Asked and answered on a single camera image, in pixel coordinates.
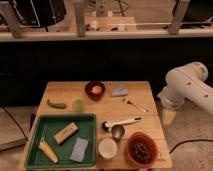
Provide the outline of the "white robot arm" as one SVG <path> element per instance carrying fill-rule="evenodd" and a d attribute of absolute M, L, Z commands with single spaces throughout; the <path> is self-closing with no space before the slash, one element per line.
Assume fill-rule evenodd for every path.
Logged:
<path fill-rule="evenodd" d="M 213 114 L 213 87 L 205 83 L 207 78 L 208 69 L 201 62 L 176 67 L 166 74 L 166 86 L 157 95 L 163 105 L 164 125 L 172 123 L 186 99 Z"/>

